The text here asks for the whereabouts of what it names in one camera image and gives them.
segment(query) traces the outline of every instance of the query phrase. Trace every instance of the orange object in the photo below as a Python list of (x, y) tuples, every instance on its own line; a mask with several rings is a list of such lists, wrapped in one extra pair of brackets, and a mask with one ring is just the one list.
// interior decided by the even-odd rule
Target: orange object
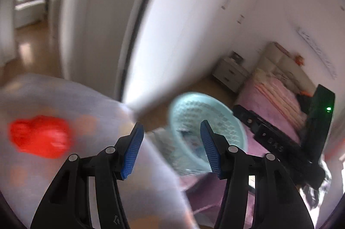
[(72, 132), (64, 119), (40, 115), (12, 122), (10, 140), (20, 152), (58, 158), (70, 148)]
[(313, 97), (313, 95), (307, 91), (300, 91), (300, 95), (304, 95), (304, 96), (307, 96), (307, 97)]
[(302, 57), (301, 55), (297, 55), (295, 57), (295, 63), (299, 66), (304, 65), (304, 57)]

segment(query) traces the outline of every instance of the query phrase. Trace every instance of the headboard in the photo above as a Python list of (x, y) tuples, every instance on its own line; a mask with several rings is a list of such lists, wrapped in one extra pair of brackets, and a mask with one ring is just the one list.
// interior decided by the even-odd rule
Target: headboard
[(263, 51), (256, 68), (272, 73), (295, 94), (307, 91), (313, 95), (315, 85), (288, 54), (278, 43), (271, 42)]

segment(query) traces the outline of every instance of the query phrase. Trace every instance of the bed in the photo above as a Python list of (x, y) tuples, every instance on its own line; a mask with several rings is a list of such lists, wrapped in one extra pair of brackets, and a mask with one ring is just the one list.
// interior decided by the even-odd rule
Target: bed
[[(298, 118), (297, 122), (287, 117), (282, 110), (277, 108), (277, 105), (272, 99), (267, 97), (262, 88), (258, 86), (258, 73), (264, 73), (266, 76), (272, 77), (275, 84), (283, 87), (279, 88), (279, 90), (281, 89), (284, 91), (286, 94), (285, 99), (291, 99), (292, 102), (297, 101), (294, 94), (300, 91), (313, 95), (316, 89), (315, 85), (306, 73), (289, 57), (289, 53), (278, 43), (273, 42), (266, 46), (256, 69), (252, 76), (245, 82), (235, 103), (242, 105), (248, 110), (253, 110), (268, 122), (282, 130), (292, 140), (299, 143), (300, 138), (296, 132), (296, 126), (303, 122), (303, 113), (296, 116), (296, 118)], [(250, 132), (249, 128), (246, 126), (244, 126), (244, 128), (248, 138), (247, 153), (260, 157), (267, 153), (268, 151), (253, 139), (253, 133)], [(213, 227), (220, 209), (225, 184), (225, 180), (220, 181), (214, 174), (210, 173), (199, 181), (195, 187), (187, 191), (192, 210), (200, 224)], [(316, 225), (323, 197), (319, 199), (318, 204), (312, 208), (307, 202), (305, 193), (302, 190), (300, 190), (300, 193), (309, 210), (313, 223)], [(254, 200), (254, 196), (249, 194), (245, 228), (251, 227)]]

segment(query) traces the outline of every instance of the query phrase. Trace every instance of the light blue basket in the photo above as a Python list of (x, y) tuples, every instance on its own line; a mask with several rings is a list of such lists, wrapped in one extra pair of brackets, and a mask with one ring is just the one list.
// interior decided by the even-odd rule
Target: light blue basket
[(247, 151), (247, 136), (241, 122), (220, 101), (201, 93), (177, 97), (169, 108), (173, 148), (168, 161), (180, 175), (211, 172), (200, 137), (200, 123), (207, 120), (213, 131), (224, 135), (230, 145)]

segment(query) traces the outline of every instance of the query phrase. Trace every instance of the nightstand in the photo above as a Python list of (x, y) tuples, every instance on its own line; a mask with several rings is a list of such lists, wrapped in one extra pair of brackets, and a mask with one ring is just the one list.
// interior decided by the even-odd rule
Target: nightstand
[(214, 70), (213, 76), (225, 84), (231, 91), (237, 93), (249, 76), (249, 72), (235, 63), (233, 59), (224, 57)]

